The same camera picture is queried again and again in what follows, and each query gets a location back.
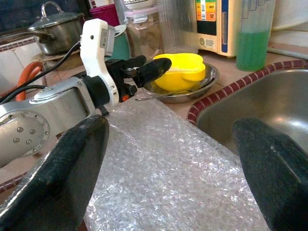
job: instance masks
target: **pot handle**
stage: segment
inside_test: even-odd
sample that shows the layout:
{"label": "pot handle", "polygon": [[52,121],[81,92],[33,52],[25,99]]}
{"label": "pot handle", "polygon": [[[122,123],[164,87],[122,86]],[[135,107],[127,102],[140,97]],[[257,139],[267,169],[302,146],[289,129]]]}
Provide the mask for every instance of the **pot handle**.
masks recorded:
{"label": "pot handle", "polygon": [[63,12],[63,11],[61,10],[60,6],[59,6],[57,3],[55,3],[54,1],[48,1],[48,2],[44,3],[44,4],[42,5],[42,8],[41,8],[41,13],[42,13],[43,18],[46,18],[46,17],[47,17],[45,8],[46,8],[46,5],[48,5],[48,4],[49,4],[49,5],[55,6],[56,9],[57,9],[57,11],[58,11],[59,13]]}
{"label": "pot handle", "polygon": [[27,38],[29,36],[38,37],[38,42],[40,43],[46,43],[46,42],[55,40],[55,35],[53,34],[31,31],[31,32],[22,32],[18,34],[10,34],[10,35],[1,36],[0,45],[6,44],[9,42],[14,42],[14,41],[17,41],[23,38]]}

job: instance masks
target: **kitchen counter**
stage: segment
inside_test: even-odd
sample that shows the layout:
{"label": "kitchen counter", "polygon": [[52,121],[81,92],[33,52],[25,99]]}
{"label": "kitchen counter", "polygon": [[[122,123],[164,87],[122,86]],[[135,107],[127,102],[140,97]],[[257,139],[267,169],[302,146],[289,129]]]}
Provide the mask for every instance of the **kitchen counter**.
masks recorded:
{"label": "kitchen counter", "polygon": [[[217,84],[213,86],[213,88],[210,89],[204,96],[211,94],[248,74],[248,72],[236,69],[235,58],[223,57],[209,51],[200,51],[200,55],[203,56],[205,63],[209,63],[215,66],[220,72],[220,79],[218,80]],[[266,65],[270,63],[288,61],[293,59],[295,58],[268,53]],[[54,83],[67,79],[70,76],[83,70],[84,67],[80,66],[68,71],[53,71],[47,75],[47,83],[48,85],[53,85]],[[186,114],[190,106],[197,100],[198,99],[183,104],[167,104],[167,106],[173,111],[175,111],[182,118],[186,118]],[[16,159],[5,167],[0,168],[0,184],[6,182],[9,179],[17,177],[31,169],[31,167],[41,157],[42,153],[45,153],[50,150],[55,142],[56,139],[52,139],[49,144],[44,148],[44,150],[42,150],[41,154]],[[0,194],[0,203],[4,200],[5,197],[7,197],[7,193]]]}

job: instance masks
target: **cooking pot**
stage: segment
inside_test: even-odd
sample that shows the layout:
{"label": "cooking pot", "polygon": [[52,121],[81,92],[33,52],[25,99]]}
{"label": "cooking pot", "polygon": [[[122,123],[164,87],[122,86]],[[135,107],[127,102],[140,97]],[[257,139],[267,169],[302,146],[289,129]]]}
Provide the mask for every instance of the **cooking pot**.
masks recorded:
{"label": "cooking pot", "polygon": [[[46,15],[46,5],[53,5],[59,13]],[[66,53],[80,40],[82,33],[82,13],[63,12],[60,6],[48,1],[41,7],[42,17],[28,28],[28,32],[0,37],[0,44],[34,36],[40,50],[45,55]]]}

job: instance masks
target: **clear plastic jar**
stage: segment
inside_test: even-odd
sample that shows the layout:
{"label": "clear plastic jar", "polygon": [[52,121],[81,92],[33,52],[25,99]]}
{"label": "clear plastic jar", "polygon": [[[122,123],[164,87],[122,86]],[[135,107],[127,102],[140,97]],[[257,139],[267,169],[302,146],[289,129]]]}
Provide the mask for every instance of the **clear plastic jar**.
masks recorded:
{"label": "clear plastic jar", "polygon": [[144,55],[147,61],[163,54],[163,42],[157,7],[126,11],[127,36],[131,57]]}

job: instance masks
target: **metal plate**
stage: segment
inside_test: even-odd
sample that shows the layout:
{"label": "metal plate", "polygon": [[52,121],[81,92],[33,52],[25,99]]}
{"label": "metal plate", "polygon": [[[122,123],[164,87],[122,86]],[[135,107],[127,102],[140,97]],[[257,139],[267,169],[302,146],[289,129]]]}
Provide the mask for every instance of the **metal plate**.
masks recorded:
{"label": "metal plate", "polygon": [[[210,64],[205,64],[205,78],[196,84],[192,89],[194,91],[161,96],[158,99],[163,103],[186,103],[190,100],[203,96],[219,79],[219,71]],[[168,93],[160,88],[154,81],[144,85],[143,90],[152,96],[159,96]]]}

